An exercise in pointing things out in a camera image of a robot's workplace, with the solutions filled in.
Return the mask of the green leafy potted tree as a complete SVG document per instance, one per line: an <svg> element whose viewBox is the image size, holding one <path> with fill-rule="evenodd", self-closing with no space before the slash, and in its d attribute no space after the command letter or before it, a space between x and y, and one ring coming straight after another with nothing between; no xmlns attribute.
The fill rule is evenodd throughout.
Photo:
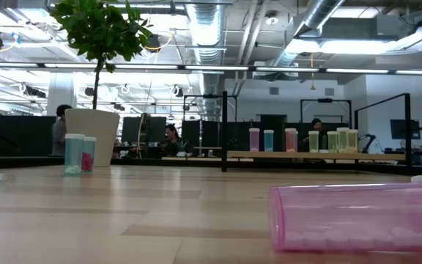
<svg viewBox="0 0 422 264"><path fill-rule="evenodd" d="M152 35L147 19L141 11L125 3L127 17L115 0L61 0L54 5L51 16L67 32L70 48L84 55L88 61L96 61L92 107L97 108L100 73L116 69L112 62L117 56L127 62L141 54Z"/></svg>

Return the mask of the silver ventilation duct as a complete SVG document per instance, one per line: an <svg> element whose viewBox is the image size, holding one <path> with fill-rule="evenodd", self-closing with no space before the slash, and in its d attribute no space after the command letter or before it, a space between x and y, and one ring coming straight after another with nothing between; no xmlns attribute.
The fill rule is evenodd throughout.
<svg viewBox="0 0 422 264"><path fill-rule="evenodd" d="M273 67L288 67L301 51L296 51L295 40L306 32L314 32L315 37L322 33L322 27L345 0L310 0L305 12L292 17L286 27L286 46L274 59Z"/></svg>
<svg viewBox="0 0 422 264"><path fill-rule="evenodd" d="M218 4L186 4L189 29L198 65L221 65L224 51L224 14L225 6ZM222 95L221 77L217 73L200 73L199 87L202 95ZM221 118L221 99L203 99L201 118L206 121L219 121Z"/></svg>

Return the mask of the person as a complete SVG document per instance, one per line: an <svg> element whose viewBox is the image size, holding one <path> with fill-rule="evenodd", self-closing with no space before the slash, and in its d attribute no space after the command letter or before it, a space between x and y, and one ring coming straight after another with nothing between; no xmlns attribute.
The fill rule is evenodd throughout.
<svg viewBox="0 0 422 264"><path fill-rule="evenodd" d="M65 154L65 134L67 131L65 112L71 108L70 105L62 104L56 109L57 120L52 126L52 155L64 156Z"/></svg>
<svg viewBox="0 0 422 264"><path fill-rule="evenodd" d="M319 131L319 150L327 149L327 131L323 128L321 119L314 118L311 121L311 131ZM303 142L308 146L309 151L309 138L308 135L304 138Z"/></svg>
<svg viewBox="0 0 422 264"><path fill-rule="evenodd" d="M179 152L180 138L177 129L173 124L166 126L166 140L163 151L167 156L176 155Z"/></svg>

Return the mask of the orange medicine bottle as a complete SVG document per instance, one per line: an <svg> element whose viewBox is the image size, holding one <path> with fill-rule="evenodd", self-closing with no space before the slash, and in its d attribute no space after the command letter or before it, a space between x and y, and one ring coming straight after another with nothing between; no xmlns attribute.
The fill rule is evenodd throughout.
<svg viewBox="0 0 422 264"><path fill-rule="evenodd" d="M288 153L296 153L298 146L298 132L296 128L286 128L285 129L286 137L286 151Z"/></svg>

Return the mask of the pink medicine bottle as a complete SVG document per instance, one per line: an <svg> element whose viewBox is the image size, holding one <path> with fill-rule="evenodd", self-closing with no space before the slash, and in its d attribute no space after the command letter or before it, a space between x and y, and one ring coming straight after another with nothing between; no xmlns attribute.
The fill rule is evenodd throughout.
<svg viewBox="0 0 422 264"><path fill-rule="evenodd" d="M259 152L259 133L258 128L249 129L249 146L251 152Z"/></svg>
<svg viewBox="0 0 422 264"><path fill-rule="evenodd" d="M422 252L422 175L408 183L275 186L277 251Z"/></svg>

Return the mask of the wooden shelf board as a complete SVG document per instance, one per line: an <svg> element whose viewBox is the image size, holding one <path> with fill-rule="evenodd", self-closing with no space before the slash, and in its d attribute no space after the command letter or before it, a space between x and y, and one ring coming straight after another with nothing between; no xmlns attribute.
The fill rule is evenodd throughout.
<svg viewBox="0 0 422 264"><path fill-rule="evenodd" d="M309 158L309 159L341 159L341 160L373 160L373 161L405 161L405 154L366 154L366 153L291 153L291 152L251 152L228 151L232 158Z"/></svg>

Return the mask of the teal bottle with red pills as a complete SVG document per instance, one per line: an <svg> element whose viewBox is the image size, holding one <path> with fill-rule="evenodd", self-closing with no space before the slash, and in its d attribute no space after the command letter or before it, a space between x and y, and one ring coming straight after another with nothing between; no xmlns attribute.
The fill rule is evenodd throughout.
<svg viewBox="0 0 422 264"><path fill-rule="evenodd" d="M86 136L83 142L81 156L81 171L92 172L95 161L95 145L97 139L95 137Z"/></svg>

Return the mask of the teal bottle with white pills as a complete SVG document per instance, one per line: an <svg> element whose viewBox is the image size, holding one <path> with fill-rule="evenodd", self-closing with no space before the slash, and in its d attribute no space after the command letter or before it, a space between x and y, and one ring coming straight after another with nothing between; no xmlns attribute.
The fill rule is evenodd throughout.
<svg viewBox="0 0 422 264"><path fill-rule="evenodd" d="M85 136L76 133L65 135L64 173L77 175L81 173L82 152Z"/></svg>

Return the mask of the black computer monitor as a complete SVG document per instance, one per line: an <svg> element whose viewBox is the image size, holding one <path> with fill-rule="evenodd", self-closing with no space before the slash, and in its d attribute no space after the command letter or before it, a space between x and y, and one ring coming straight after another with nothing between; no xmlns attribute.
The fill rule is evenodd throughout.
<svg viewBox="0 0 422 264"><path fill-rule="evenodd" d="M122 142L161 142L166 136L165 117L125 117L122 124Z"/></svg>
<svg viewBox="0 0 422 264"><path fill-rule="evenodd" d="M420 139L420 125L419 121L410 121L411 139ZM392 139L406 139L406 121L405 120L390 120L390 132Z"/></svg>

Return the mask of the long white light strip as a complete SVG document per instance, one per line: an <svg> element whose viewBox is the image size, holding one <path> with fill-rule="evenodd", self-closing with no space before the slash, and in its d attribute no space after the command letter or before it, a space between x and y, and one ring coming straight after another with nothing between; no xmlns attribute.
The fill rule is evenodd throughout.
<svg viewBox="0 0 422 264"><path fill-rule="evenodd" d="M262 66L226 66L226 65L161 65L161 64L113 64L115 70L122 72L163 71L163 72L251 72L251 73L321 73L321 74L368 74L422 76L422 70L356 69L326 67L262 67ZM90 63L47 63L47 62L0 62L0 68L12 70L95 70L96 64Z"/></svg>

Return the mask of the black background rig frame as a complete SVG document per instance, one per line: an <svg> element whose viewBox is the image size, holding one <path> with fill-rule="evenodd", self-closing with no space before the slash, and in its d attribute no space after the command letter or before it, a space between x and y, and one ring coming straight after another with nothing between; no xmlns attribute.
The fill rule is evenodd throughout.
<svg viewBox="0 0 422 264"><path fill-rule="evenodd" d="M341 103L346 103L348 105L348 108L345 109L345 111L348 113L348 122L347 124L349 125L350 128L353 127L353 122L352 122L352 101L351 100L339 100L339 99L332 99L332 98L319 98L319 99L300 99L300 120L299 123L303 123L303 112L305 111L303 108L303 104L305 102L316 102L316 103L338 103L342 108L343 105L341 105Z"/></svg>
<svg viewBox="0 0 422 264"><path fill-rule="evenodd" d="M228 111L237 121L237 96L229 95L224 91L220 95L184 95L182 101L182 119L191 111L192 107L197 108L197 115L200 120L220 122L226 120Z"/></svg>

